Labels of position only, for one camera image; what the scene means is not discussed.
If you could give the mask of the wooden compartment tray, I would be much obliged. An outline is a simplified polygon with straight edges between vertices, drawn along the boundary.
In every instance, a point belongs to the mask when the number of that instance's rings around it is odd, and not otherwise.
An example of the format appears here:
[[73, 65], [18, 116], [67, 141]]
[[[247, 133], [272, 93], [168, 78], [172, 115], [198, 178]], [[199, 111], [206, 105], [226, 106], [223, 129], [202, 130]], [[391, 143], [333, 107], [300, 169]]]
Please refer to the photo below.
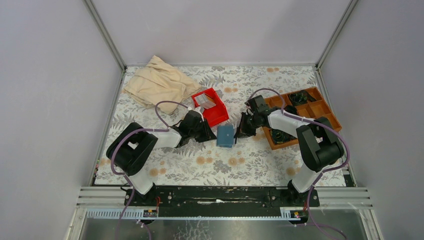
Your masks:
[[[283, 100], [278, 96], [272, 96], [264, 100], [271, 108], [284, 106], [289, 108], [291, 113], [296, 111], [301, 117], [312, 119], [325, 117], [335, 131], [339, 132], [342, 129], [338, 119], [316, 87], [284, 93], [282, 98]], [[267, 127], [263, 127], [262, 130], [272, 150], [298, 144], [298, 140], [288, 133], [279, 133], [277, 130]]]

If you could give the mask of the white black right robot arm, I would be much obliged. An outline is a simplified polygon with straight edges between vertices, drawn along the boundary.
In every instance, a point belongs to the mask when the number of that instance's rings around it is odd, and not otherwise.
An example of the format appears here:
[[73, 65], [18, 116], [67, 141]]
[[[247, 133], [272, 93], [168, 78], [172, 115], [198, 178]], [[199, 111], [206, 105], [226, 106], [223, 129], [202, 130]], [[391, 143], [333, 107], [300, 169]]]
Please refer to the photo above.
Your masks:
[[343, 156], [348, 156], [341, 136], [326, 117], [318, 119], [302, 117], [279, 107], [270, 107], [261, 95], [245, 102], [234, 137], [248, 138], [256, 135], [258, 128], [266, 127], [282, 131], [297, 139], [303, 165], [287, 185], [287, 201], [293, 206], [301, 205], [306, 192], [316, 184], [324, 172]]

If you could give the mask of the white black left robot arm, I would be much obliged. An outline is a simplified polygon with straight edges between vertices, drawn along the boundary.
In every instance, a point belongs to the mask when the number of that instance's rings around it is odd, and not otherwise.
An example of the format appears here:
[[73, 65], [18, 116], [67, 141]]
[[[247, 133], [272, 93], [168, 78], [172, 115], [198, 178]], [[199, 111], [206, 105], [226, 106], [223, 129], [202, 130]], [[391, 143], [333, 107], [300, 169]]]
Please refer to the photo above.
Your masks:
[[106, 151], [111, 169], [120, 168], [130, 186], [136, 191], [136, 199], [144, 206], [152, 204], [154, 182], [142, 168], [154, 149], [180, 148], [190, 140], [203, 143], [216, 140], [206, 118], [195, 110], [189, 110], [178, 123], [166, 129], [144, 128], [136, 122], [130, 123], [112, 142]]

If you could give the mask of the blue card holder wallet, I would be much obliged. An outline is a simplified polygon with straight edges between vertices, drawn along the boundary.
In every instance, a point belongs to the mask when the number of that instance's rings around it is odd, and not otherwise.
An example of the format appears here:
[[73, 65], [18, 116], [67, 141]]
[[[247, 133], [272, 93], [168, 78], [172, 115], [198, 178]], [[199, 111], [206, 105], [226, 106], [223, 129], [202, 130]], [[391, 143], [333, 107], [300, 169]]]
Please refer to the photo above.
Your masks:
[[235, 130], [232, 125], [220, 125], [217, 127], [216, 146], [221, 148], [232, 148], [234, 145]]

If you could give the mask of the red plastic bin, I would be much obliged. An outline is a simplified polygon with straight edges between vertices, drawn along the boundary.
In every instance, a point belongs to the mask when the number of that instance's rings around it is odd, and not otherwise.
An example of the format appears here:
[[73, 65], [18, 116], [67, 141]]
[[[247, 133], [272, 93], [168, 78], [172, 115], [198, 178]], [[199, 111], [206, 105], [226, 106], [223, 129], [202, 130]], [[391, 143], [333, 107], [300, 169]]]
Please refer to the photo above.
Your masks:
[[215, 103], [214, 107], [205, 109], [202, 113], [203, 117], [207, 120], [210, 127], [217, 126], [229, 120], [227, 108], [218, 96], [218, 93], [213, 88], [207, 88], [206, 90], [203, 90], [191, 96], [195, 107], [200, 106], [195, 97], [200, 96], [202, 94], [205, 94], [210, 97]]

